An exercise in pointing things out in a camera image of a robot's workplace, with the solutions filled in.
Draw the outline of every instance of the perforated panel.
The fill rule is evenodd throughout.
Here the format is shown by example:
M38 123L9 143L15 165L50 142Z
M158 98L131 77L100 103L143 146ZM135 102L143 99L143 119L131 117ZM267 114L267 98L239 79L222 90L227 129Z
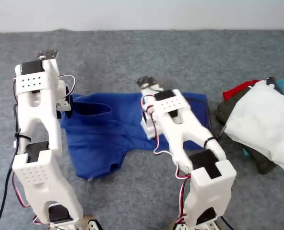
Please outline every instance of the perforated panel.
M165 113L168 113L184 107L185 105L183 104L182 101L183 101L182 98L175 96L158 101L157 103L160 105L161 109Z
M85 230L101 230L95 221L90 221L86 226Z
M20 169L20 174L28 184L40 184L48 180L45 166L24 167Z
M202 224L197 227L190 228L186 224L178 224L175 227L175 230L220 230L217 226L217 223L210 222L208 224Z
M16 77L16 92L29 92L49 88L49 77L46 72L32 73Z

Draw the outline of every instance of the red cloth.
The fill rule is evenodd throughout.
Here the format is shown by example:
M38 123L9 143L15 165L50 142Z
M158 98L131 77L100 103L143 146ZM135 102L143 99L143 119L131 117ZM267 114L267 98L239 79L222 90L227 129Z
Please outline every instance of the red cloth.
M244 90L246 87L250 86L250 85L253 85L257 82L259 82L260 80L251 80L251 81L246 81L244 83L242 83L241 85L238 85L237 87L229 90L229 91L225 91L223 92L223 97L224 97L224 100L227 101L229 98L235 96L238 92Z

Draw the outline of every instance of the gray carpet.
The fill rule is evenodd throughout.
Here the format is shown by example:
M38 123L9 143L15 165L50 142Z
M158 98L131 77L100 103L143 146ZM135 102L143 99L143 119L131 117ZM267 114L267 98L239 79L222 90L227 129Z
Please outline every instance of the gray carpet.
M151 74L165 87L205 93L213 110L222 91L245 80L284 77L284 31L136 31L0 34L0 203L13 155L14 67L38 51L59 50L62 74L77 78L75 92L137 92L135 80ZM215 122L216 130L220 126ZM75 177L63 132L59 164L85 213L105 230L165 230L178 214L180 183L169 156L131 151L121 170L102 179ZM42 127L35 140L44 140ZM220 142L237 171L225 217L236 230L284 229L284 170L258 174L253 161L227 137ZM44 229L32 225L12 186L1 229Z

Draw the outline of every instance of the white cloth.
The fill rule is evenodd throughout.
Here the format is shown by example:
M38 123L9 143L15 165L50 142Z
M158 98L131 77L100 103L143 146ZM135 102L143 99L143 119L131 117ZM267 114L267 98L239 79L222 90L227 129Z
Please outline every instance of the white cloth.
M284 95L257 82L235 105L225 133L284 169Z

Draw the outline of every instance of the pile of clothes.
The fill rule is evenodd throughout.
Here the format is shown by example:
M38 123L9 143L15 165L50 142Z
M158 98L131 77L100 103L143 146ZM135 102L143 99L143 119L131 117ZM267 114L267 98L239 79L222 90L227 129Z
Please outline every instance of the pile of clothes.
M284 79L246 81L223 98L214 114L224 132L243 146L261 174L277 165L284 169Z

